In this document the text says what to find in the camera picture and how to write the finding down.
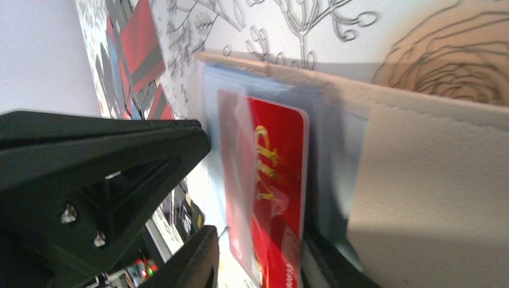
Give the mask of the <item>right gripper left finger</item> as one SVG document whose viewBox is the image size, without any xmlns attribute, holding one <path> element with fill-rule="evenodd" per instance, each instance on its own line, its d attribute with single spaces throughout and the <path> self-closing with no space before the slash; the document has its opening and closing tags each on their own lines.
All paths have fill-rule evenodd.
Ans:
<svg viewBox="0 0 509 288">
<path fill-rule="evenodd" d="M 217 287 L 219 246 L 217 228 L 204 225 L 151 277 L 150 287 Z"/>
</svg>

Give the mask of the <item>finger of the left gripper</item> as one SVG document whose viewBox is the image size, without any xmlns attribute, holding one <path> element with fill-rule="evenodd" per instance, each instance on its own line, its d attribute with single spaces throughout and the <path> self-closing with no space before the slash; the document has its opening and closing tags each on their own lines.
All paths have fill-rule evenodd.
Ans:
<svg viewBox="0 0 509 288">
<path fill-rule="evenodd" d="M 80 287 L 111 271 L 210 152 L 197 120 L 1 115 L 1 286 Z"/>
</svg>

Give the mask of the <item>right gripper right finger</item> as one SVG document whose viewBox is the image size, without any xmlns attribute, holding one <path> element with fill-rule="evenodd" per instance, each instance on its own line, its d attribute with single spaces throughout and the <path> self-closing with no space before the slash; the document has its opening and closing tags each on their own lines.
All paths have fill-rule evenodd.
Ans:
<svg viewBox="0 0 509 288">
<path fill-rule="evenodd" d="M 378 287 L 314 228 L 303 232 L 301 271 L 304 287 Z"/>
</svg>

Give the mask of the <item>beige card holder wallet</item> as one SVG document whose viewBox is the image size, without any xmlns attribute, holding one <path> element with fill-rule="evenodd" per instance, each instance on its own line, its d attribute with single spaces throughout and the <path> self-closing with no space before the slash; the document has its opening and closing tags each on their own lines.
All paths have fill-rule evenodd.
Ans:
<svg viewBox="0 0 509 288">
<path fill-rule="evenodd" d="M 188 117 L 211 151 L 188 188 L 226 234 L 222 279 L 255 287 L 229 249 L 217 104 L 226 90 L 306 112 L 303 232 L 316 229 L 378 287 L 508 286 L 506 107 L 210 53 L 194 57 L 189 84 Z"/>
</svg>

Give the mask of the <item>red vip card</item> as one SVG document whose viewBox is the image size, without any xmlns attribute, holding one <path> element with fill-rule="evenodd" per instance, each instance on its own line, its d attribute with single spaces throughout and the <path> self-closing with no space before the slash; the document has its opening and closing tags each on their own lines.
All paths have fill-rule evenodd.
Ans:
<svg viewBox="0 0 509 288">
<path fill-rule="evenodd" d="M 309 118 L 218 92 L 229 249 L 255 287 L 300 287 Z"/>
</svg>

